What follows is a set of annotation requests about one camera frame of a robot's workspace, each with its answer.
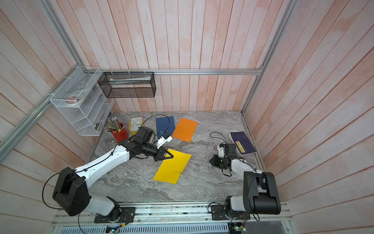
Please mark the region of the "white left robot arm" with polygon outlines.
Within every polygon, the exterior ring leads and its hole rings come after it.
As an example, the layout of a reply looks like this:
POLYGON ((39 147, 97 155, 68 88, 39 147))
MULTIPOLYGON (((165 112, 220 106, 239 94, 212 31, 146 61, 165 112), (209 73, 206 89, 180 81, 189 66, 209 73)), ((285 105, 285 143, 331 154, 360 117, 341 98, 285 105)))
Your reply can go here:
POLYGON ((52 198, 69 216, 90 212, 116 222, 121 216, 120 204, 110 197, 93 197, 88 189, 107 172, 138 155, 153 157, 155 161, 173 159, 174 156, 163 146, 172 140, 172 136, 164 132, 156 143, 150 143, 153 135, 152 129, 141 126, 134 136, 118 143, 96 160, 76 169, 63 169, 52 198))

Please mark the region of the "orange paper document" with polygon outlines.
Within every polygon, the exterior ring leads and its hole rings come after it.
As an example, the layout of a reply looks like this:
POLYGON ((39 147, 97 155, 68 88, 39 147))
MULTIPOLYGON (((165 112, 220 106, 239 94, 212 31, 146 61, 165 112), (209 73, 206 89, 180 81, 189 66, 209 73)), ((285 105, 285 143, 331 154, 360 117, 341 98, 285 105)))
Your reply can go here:
POLYGON ((172 137, 182 141, 191 142, 197 125, 198 122, 196 121, 181 118, 172 134, 172 137))

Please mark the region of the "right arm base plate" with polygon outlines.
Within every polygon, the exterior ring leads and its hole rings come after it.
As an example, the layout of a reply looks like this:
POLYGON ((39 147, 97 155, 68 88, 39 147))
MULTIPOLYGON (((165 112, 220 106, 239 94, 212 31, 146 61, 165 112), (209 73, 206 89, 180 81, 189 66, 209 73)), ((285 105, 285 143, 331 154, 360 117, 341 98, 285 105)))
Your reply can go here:
POLYGON ((251 214, 242 211, 229 210, 226 205, 221 205, 217 202, 211 202, 207 206, 207 211, 211 214, 212 220, 222 221, 222 220, 250 220, 251 214))

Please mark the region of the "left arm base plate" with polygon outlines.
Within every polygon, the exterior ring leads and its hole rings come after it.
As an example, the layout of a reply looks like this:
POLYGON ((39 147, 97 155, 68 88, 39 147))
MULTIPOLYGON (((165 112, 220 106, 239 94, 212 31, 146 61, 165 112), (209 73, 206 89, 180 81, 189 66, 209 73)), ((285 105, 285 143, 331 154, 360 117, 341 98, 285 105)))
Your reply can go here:
POLYGON ((115 207, 107 216, 97 214, 94 223, 132 223, 135 207, 115 207))

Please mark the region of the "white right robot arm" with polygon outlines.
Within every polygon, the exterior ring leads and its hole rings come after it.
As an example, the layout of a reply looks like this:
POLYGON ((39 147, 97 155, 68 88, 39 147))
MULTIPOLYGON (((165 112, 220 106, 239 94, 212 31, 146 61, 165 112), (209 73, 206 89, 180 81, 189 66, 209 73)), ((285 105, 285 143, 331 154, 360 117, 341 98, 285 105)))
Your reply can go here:
POLYGON ((228 177, 236 174, 243 179, 243 194, 226 198, 225 215, 279 215, 281 204, 275 176, 239 157, 235 144, 221 143, 217 150, 218 154, 212 157, 210 164, 222 172, 228 171, 228 177))

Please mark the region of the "yellow paper document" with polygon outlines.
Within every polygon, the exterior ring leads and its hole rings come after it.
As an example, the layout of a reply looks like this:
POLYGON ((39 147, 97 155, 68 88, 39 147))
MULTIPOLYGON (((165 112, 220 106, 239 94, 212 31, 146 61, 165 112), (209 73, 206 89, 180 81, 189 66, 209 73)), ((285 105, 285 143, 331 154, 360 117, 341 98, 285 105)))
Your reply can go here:
POLYGON ((168 151, 174 155, 174 158, 162 162, 153 180, 176 184, 189 162, 191 154, 182 153, 172 149, 168 149, 168 151))

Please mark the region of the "blue paper document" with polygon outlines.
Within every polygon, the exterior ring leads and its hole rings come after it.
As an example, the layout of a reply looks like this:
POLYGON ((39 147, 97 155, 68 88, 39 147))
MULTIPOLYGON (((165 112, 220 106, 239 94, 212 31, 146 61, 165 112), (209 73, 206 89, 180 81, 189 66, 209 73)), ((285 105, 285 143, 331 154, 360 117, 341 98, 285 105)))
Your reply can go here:
POLYGON ((160 138, 163 132, 167 132, 170 136, 172 136, 175 130, 174 116, 157 118, 156 119, 156 130, 157 130, 157 138, 160 138))

